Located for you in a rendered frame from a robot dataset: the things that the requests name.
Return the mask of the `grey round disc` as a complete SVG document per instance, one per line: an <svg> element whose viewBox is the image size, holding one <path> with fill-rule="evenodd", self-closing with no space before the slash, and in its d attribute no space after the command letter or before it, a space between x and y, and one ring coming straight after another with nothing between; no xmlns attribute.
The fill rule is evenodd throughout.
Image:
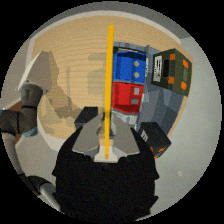
<svg viewBox="0 0 224 224"><path fill-rule="evenodd" d="M138 61L133 62L133 65L134 65L135 67L138 67L138 66L139 66L139 62L138 62Z"/></svg>
<svg viewBox="0 0 224 224"><path fill-rule="evenodd" d="M139 75L138 72L135 72L135 73L133 74L133 76L134 76L135 78L138 78L140 75Z"/></svg>

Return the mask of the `red open bin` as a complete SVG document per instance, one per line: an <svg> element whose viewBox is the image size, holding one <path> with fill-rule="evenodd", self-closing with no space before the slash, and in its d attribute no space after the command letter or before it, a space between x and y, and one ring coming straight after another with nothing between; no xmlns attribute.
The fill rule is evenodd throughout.
<svg viewBox="0 0 224 224"><path fill-rule="evenodd" d="M134 95L134 87L140 88L139 95ZM126 113L139 113L143 87L144 85L139 84L131 85L124 82L113 82L112 108ZM131 104L131 98L138 99L138 104Z"/></svg>

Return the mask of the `grey open bin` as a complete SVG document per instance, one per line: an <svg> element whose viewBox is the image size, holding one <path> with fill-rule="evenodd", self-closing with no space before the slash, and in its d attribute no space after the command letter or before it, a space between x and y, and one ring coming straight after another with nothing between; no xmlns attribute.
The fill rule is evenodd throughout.
<svg viewBox="0 0 224 224"><path fill-rule="evenodd" d="M136 120L137 120L137 116L138 116L137 113L124 113L124 112L119 111L119 110L114 109L114 108L112 108L112 112L113 112L113 113L116 112L116 113L115 113L116 116L118 116L117 113L118 113L118 114L121 114L121 115L124 115L124 116L122 116L122 118L120 118L119 116L118 116L118 117L119 117L122 121L124 121L126 124L128 124L131 128L134 129L134 127L135 127L135 123L136 123ZM125 117L125 116L133 116L133 117Z"/></svg>

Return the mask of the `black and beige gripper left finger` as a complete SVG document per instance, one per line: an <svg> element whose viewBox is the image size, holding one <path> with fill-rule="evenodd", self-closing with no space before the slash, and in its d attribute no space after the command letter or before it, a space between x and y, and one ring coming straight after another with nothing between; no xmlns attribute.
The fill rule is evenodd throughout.
<svg viewBox="0 0 224 224"><path fill-rule="evenodd" d="M80 126L61 146L56 160L56 165L52 171L53 176L57 176L59 170L66 164L73 161L84 161L84 156L91 156L93 162L95 155L99 153L99 132L101 123L105 119L105 112L100 113L85 125Z"/></svg>

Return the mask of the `yellow narrow bar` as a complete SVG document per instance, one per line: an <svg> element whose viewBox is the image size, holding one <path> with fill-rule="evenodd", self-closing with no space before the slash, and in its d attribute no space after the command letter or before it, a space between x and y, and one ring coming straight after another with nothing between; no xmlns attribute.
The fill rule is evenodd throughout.
<svg viewBox="0 0 224 224"><path fill-rule="evenodd" d="M105 159L108 159L114 25L109 25L105 81Z"/></svg>

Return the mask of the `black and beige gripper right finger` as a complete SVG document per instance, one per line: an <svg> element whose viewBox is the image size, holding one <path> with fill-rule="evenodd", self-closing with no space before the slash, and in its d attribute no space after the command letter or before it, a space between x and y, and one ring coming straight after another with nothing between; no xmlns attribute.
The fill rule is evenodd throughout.
<svg viewBox="0 0 224 224"><path fill-rule="evenodd" d="M144 166L151 172L154 180L159 179L154 155L146 141L113 112L110 112L110 121L112 122L112 131L116 134L113 137L112 151L117 159L125 156L127 162Z"/></svg>

